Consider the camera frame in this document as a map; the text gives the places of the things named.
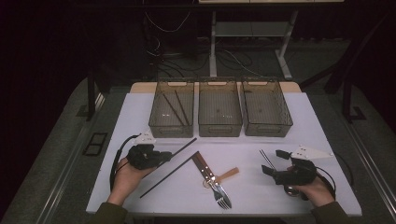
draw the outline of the transparent bin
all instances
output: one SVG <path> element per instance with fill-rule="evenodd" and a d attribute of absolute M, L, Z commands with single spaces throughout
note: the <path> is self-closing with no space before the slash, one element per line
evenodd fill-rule
<path fill-rule="evenodd" d="M 156 138 L 193 137 L 195 78 L 159 78 L 148 126 Z"/>
<path fill-rule="evenodd" d="M 293 125 L 276 77 L 242 77 L 245 135 L 285 137 Z"/>
<path fill-rule="evenodd" d="M 199 79 L 199 135 L 201 137 L 238 137 L 242 113 L 234 77 Z"/>

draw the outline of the white platform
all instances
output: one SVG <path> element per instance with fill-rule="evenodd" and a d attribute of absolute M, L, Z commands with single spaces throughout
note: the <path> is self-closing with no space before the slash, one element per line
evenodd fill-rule
<path fill-rule="evenodd" d="M 198 135 L 198 95 L 195 95 L 194 137 L 192 145 L 177 154 L 171 161 L 146 176 L 138 189 L 126 200 L 124 207 L 135 216 L 216 216 L 216 217 L 290 217 L 309 214 L 310 202 L 291 198 L 277 186 L 271 176 L 262 173 L 262 164 L 268 165 L 260 153 L 263 149 L 278 171 L 286 170 L 290 161 L 280 159 L 275 150 L 293 152 L 299 145 L 331 153 L 332 149 L 318 122 L 305 93 L 284 93 L 294 122 L 285 138 L 240 137 L 201 138 Z M 125 102 L 115 131 L 111 137 L 101 170 L 96 179 L 87 212 L 94 213 L 109 193 L 109 175 L 112 162 L 123 141 L 131 135 L 149 130 L 149 113 L 153 93 L 130 93 Z M 191 139 L 157 139 L 155 150 L 176 152 Z M 133 142 L 127 144 L 124 157 Z M 143 198 L 140 196 L 168 175 L 194 152 L 199 150 L 215 173 L 221 175 L 234 168 L 240 173 L 224 180 L 222 186 L 233 203 L 229 210 L 215 202 L 211 189 L 203 187 L 203 178 L 192 161 Z M 350 216 L 361 216 L 361 207 L 347 183 L 336 158 L 319 159 L 314 164 L 329 172 L 337 186 L 337 201 Z"/>

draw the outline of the floor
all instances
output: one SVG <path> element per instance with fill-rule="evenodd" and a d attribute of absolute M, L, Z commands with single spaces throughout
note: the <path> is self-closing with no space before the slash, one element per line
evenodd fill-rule
<path fill-rule="evenodd" d="M 335 63 L 348 46 L 345 40 L 293 41 L 285 59 L 294 82 L 301 83 Z M 274 49 L 276 39 L 218 40 L 218 76 L 239 77 L 250 73 L 282 78 Z M 185 58 L 172 49 L 166 50 L 158 75 L 164 77 L 208 76 L 208 42 L 199 39 L 199 54 Z M 396 162 L 396 135 L 367 102 L 364 94 L 354 88 L 352 105 L 358 106 L 366 119 L 347 123 L 341 115 L 341 91 L 328 95 L 323 87 L 327 78 L 302 89 L 317 113 L 318 119 L 334 152 L 339 157 L 346 178 L 361 204 L 362 217 L 357 223 L 395 223 L 389 208 L 395 204 L 393 177 Z M 85 212 L 97 173 L 106 154 L 118 114 L 128 86 L 115 86 L 110 92 L 99 94 L 97 112 L 90 121 L 87 115 L 87 84 L 81 82 L 71 94 L 64 112 L 52 130 L 29 175 L 8 208 L 2 224 L 8 223 L 85 223 L 92 216 Z M 94 133 L 107 133 L 102 152 L 84 156 L 82 151 Z M 367 158 L 374 165 L 367 163 Z M 286 223 L 315 223 L 312 217 L 287 217 Z M 152 219 L 151 223 L 169 220 Z M 227 219 L 195 220 L 207 223 L 231 223 Z M 127 217 L 127 223 L 133 223 Z M 185 223 L 184 219 L 172 219 Z M 270 223 L 263 218 L 235 219 L 232 223 Z"/>

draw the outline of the storage tray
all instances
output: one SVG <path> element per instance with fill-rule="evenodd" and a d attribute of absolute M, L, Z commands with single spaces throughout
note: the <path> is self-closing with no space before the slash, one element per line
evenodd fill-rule
<path fill-rule="evenodd" d="M 242 113 L 235 78 L 201 77 L 199 80 L 199 135 L 238 137 Z"/>
<path fill-rule="evenodd" d="M 293 125 L 276 77 L 242 77 L 245 135 L 285 137 Z"/>
<path fill-rule="evenodd" d="M 195 78 L 158 80 L 148 126 L 156 138 L 193 137 Z"/>

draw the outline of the cable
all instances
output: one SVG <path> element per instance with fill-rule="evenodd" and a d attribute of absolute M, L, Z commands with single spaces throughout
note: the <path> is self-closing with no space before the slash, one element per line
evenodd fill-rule
<path fill-rule="evenodd" d="M 221 47 L 224 49 L 227 49 L 227 48 L 243 49 L 246 47 L 246 43 L 245 43 L 246 41 L 244 41 L 243 39 L 244 38 L 238 37 L 232 42 L 221 41 L 221 43 L 220 43 L 220 41 L 219 41 L 216 44 L 220 43 Z M 259 50 L 260 48 L 274 45 L 276 42 L 277 41 L 275 41 L 275 40 L 268 40 L 268 41 L 264 41 L 263 43 L 260 43 L 260 41 L 259 42 L 255 41 L 253 43 L 253 45 L 251 45 L 252 43 L 249 42 L 249 44 L 250 44 L 249 48 L 253 47 L 253 49 Z"/>
<path fill-rule="evenodd" d="M 341 161 L 342 161 L 342 162 L 344 163 L 344 165 L 346 166 L 346 168 L 347 168 L 347 170 L 348 170 L 348 172 L 349 172 L 349 176 L 350 176 L 350 183 L 349 183 L 349 185 L 350 185 L 350 186 L 353 186 L 353 185 L 355 184 L 355 180 L 354 180 L 355 178 L 354 178 L 354 176 L 353 176 L 352 169 L 350 168 L 349 164 L 347 163 L 346 160 L 344 160 L 344 158 L 343 158 L 340 154 L 334 152 L 334 155 L 337 156 L 338 158 L 340 158 Z"/>
<path fill-rule="evenodd" d="M 285 64 L 283 64 L 281 66 L 281 68 L 285 67 L 286 65 L 288 65 L 288 63 L 290 62 L 290 60 L 294 57 L 294 55 L 297 53 L 297 51 L 294 51 L 291 56 L 285 61 Z"/>
<path fill-rule="evenodd" d="M 117 165 L 119 164 L 119 160 L 120 160 L 120 156 L 122 153 L 123 148 L 125 147 L 125 145 L 131 140 L 136 138 L 139 135 L 132 135 L 130 137 L 128 137 L 121 145 L 120 149 L 117 150 L 117 154 L 116 157 L 114 158 L 113 161 L 113 166 L 111 167 L 111 173 L 110 173 L 110 190 L 113 190 L 113 186 L 114 186 L 114 180 L 116 179 L 116 169 L 117 169 Z"/>
<path fill-rule="evenodd" d="M 158 46 L 157 46 L 157 48 L 155 48 L 155 50 L 157 50 L 157 49 L 159 49 L 160 48 L 160 46 L 161 46 L 161 42 L 160 42 L 160 39 L 158 39 L 158 37 L 157 36 L 153 36 L 156 40 L 157 40 L 157 42 L 158 42 Z"/>
<path fill-rule="evenodd" d="M 155 27 L 157 27 L 159 30 L 166 32 L 166 33 L 173 33 L 178 31 L 181 26 L 183 26 L 184 22 L 187 20 L 187 18 L 190 16 L 191 12 L 189 11 L 189 13 L 187 14 L 186 18 L 184 18 L 184 20 L 181 22 L 181 24 L 175 29 L 175 30 L 165 30 L 163 28 L 161 28 L 159 25 L 157 25 L 150 17 L 149 14 L 147 12 L 145 12 L 146 17 L 148 18 L 148 20 L 151 22 L 151 24 L 153 24 Z"/>
<path fill-rule="evenodd" d="M 183 71 L 193 72 L 193 71 L 198 71 L 198 70 L 202 69 L 205 66 L 205 64 L 207 63 L 208 58 L 209 58 L 209 55 L 206 55 L 204 63 L 202 65 L 200 65 L 199 67 L 192 68 L 192 69 L 183 68 L 183 67 L 181 67 L 180 65 L 178 65 L 176 63 L 170 62 L 169 60 L 166 60 L 165 63 L 171 63 L 174 66 L 176 66 L 178 69 L 183 70 Z"/>
<path fill-rule="evenodd" d="M 232 54 L 230 51 L 228 51 L 228 50 L 226 50 L 226 49 L 224 49 L 224 51 L 227 52 L 227 53 L 229 53 L 231 56 L 233 56 L 233 54 Z M 254 75 L 257 75 L 257 76 L 259 76 L 259 77 L 262 77 L 262 75 L 260 75 L 260 74 L 258 74 L 258 73 L 255 73 L 255 72 L 249 70 L 248 68 L 246 68 L 243 64 L 241 64 L 241 62 L 239 62 L 239 60 L 238 60 L 235 56 L 233 56 L 233 58 L 235 58 L 235 60 L 239 63 L 239 65 L 241 65 L 241 66 L 242 66 L 245 70 L 247 70 L 249 73 L 254 74 Z"/>
<path fill-rule="evenodd" d="M 161 54 L 154 54 L 154 53 L 152 53 L 152 52 L 150 52 L 150 51 L 148 51 L 148 50 L 146 50 L 146 52 L 147 52 L 148 54 L 154 56 L 154 57 L 160 57 L 160 56 L 161 56 Z"/>
<path fill-rule="evenodd" d="M 242 65 L 244 65 L 244 66 L 251 66 L 251 65 L 253 65 L 253 60 L 250 58 L 250 56 L 248 56 L 246 53 L 244 53 L 244 52 L 241 52 L 240 54 L 242 54 L 242 55 L 244 55 L 247 59 L 248 59 L 248 63 L 242 63 L 241 62 L 241 60 L 238 60 L 239 62 L 241 62 L 242 63 Z M 238 62 L 235 62 L 235 56 L 233 57 L 233 60 L 229 60 L 229 59 L 227 59 L 227 58 L 224 58 L 224 60 L 225 61 L 227 61 L 227 62 L 229 62 L 229 63 L 235 63 L 235 64 L 238 64 L 238 65 L 240 65 L 240 63 L 238 63 Z"/>
<path fill-rule="evenodd" d="M 219 61 L 219 63 L 221 63 L 224 67 L 226 67 L 226 68 L 228 68 L 228 69 L 231 69 L 231 70 L 234 70 L 234 71 L 241 71 L 241 70 L 244 69 L 244 68 L 242 68 L 241 66 L 238 66 L 237 68 L 233 68 L 233 67 L 227 65 L 227 64 L 223 61 L 223 57 L 220 56 L 220 54 L 217 54 L 217 55 L 216 55 L 216 60 Z"/>
<path fill-rule="evenodd" d="M 197 54 L 202 54 L 202 53 L 208 53 L 209 50 L 208 49 L 203 49 L 201 50 L 201 52 L 198 52 Z M 183 59 L 183 58 L 187 58 L 188 56 L 184 53 L 167 53 L 167 54 L 163 54 L 163 56 L 169 56 L 167 57 L 167 59 L 172 58 L 172 59 Z"/>
<path fill-rule="evenodd" d="M 162 72 L 164 72 L 164 73 L 166 73 L 166 75 L 168 75 L 169 77 L 174 77 L 174 76 L 172 76 L 172 74 L 166 72 L 165 70 L 161 69 L 161 68 L 158 67 L 158 66 L 157 66 L 157 69 L 160 70 L 160 71 L 162 71 Z"/>
<path fill-rule="evenodd" d="M 167 65 L 167 64 L 164 64 L 164 63 L 161 63 L 161 64 L 159 64 L 159 65 L 163 65 L 163 66 L 165 66 L 165 67 L 172 68 L 173 70 L 177 71 L 182 77 L 184 77 L 184 75 L 183 75 L 180 71 L 178 71 L 177 68 L 172 67 L 171 65 Z"/>
<path fill-rule="evenodd" d="M 332 176 L 331 176 L 329 173 L 327 173 L 327 171 L 323 170 L 322 168 L 320 168 L 320 167 L 316 167 L 316 168 L 319 169 L 319 170 L 321 170 L 321 171 L 323 171 L 326 175 L 329 176 L 329 178 L 332 180 L 332 184 L 334 185 L 334 192 L 336 192 L 335 181 L 334 181 L 334 179 L 332 178 Z"/>
<path fill-rule="evenodd" d="M 127 161 L 127 162 L 125 162 L 122 166 L 120 166 L 120 168 L 119 169 L 117 169 L 117 171 L 116 171 L 116 174 L 117 174 L 117 172 L 122 168 L 122 167 L 124 167 L 126 164 L 128 164 L 129 162 Z"/>

